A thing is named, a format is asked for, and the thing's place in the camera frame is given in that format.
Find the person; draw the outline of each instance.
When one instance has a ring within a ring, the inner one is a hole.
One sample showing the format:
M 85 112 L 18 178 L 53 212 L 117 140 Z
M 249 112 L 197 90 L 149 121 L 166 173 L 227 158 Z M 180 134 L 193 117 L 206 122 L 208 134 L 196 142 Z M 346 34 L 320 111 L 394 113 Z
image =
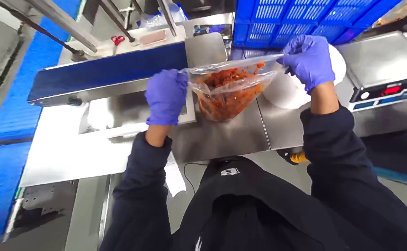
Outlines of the person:
M 283 53 L 278 62 L 305 84 L 312 100 L 301 113 L 311 195 L 247 158 L 212 160 L 171 234 L 163 168 L 187 76 L 162 71 L 148 83 L 150 126 L 136 136 L 114 190 L 101 251 L 407 250 L 407 206 L 377 180 L 352 131 L 354 118 L 338 102 L 328 42 L 301 35 Z

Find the plastic wrap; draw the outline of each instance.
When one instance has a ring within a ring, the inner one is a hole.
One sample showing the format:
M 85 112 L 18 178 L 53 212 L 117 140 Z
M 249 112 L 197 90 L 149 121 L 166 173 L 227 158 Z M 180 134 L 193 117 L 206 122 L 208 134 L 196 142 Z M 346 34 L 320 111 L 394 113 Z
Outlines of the plastic wrap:
M 282 54 L 186 69 L 202 114 L 212 121 L 236 117 L 271 83 Z
M 177 4 L 173 3 L 172 1 L 167 1 L 168 8 L 171 11 L 172 18 L 174 23 L 177 22 L 184 22 L 188 20 L 183 9 L 180 8 Z M 150 28 L 155 26 L 163 26 L 167 25 L 165 17 L 162 15 L 162 9 L 158 8 L 160 14 L 158 15 L 148 15 L 144 14 L 140 19 L 140 28 Z

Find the red digital display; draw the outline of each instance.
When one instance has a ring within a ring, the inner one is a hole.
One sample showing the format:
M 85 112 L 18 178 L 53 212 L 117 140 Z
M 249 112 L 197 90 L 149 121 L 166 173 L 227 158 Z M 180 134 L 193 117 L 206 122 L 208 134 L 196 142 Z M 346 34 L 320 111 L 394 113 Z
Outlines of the red digital display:
M 381 95 L 384 96 L 384 95 L 394 94 L 394 93 L 399 92 L 400 89 L 401 89 L 400 86 L 391 87 L 391 88 L 386 89 L 384 92 L 382 92 Z

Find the red food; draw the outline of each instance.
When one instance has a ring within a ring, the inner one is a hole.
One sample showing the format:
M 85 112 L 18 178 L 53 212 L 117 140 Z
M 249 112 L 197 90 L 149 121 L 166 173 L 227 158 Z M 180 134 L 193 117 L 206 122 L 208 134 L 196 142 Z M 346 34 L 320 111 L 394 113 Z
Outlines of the red food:
M 204 83 L 210 90 L 214 90 L 233 81 L 254 76 L 263 66 L 265 66 L 264 62 L 256 64 L 256 69 L 253 74 L 248 74 L 246 70 L 239 70 L 238 68 L 211 73 L 210 76 L 204 80 Z M 233 92 L 222 92 L 210 95 L 200 94 L 200 111 L 207 119 L 213 121 L 225 121 L 234 118 L 250 105 L 257 95 L 262 93 L 263 87 L 264 85 L 262 83 L 258 83 L 254 86 Z

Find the yellow object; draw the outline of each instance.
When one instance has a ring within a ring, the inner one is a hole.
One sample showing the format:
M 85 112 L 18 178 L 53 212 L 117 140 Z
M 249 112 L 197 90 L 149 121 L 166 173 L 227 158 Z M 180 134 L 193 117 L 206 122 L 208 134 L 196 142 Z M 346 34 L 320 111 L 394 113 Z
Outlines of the yellow object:
M 290 160 L 293 161 L 294 163 L 303 163 L 303 162 L 309 161 L 306 158 L 306 155 L 304 154 L 304 152 L 294 153 L 294 154 L 290 155 Z

